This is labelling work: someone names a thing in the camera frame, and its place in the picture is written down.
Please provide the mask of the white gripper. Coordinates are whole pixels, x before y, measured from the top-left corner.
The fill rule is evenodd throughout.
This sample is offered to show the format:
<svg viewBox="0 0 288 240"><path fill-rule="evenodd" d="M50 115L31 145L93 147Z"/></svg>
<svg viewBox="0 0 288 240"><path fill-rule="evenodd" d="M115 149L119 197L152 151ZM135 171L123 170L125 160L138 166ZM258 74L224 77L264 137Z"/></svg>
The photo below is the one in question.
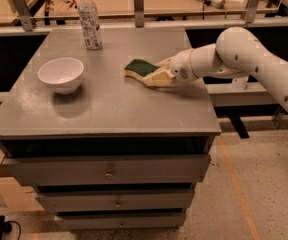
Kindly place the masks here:
<svg viewBox="0 0 288 240"><path fill-rule="evenodd" d="M160 68L144 78L144 84L148 87L168 87L172 84L175 78L179 82L193 82L197 80L195 76L190 56L193 52L192 49L184 50L174 55L173 57L166 58L162 61L155 63L157 67L168 65L167 68Z"/></svg>

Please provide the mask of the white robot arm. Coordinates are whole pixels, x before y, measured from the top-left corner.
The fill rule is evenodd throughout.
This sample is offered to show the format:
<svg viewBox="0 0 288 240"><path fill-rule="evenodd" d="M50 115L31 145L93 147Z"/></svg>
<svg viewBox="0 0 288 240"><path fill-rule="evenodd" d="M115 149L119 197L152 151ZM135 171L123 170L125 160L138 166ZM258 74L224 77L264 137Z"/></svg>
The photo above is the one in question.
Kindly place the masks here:
<svg viewBox="0 0 288 240"><path fill-rule="evenodd" d="M288 61L268 51L247 29L224 30L211 45L191 48L159 63L159 68L144 78L151 87L166 87L176 82L215 78L254 77L288 112Z"/></svg>

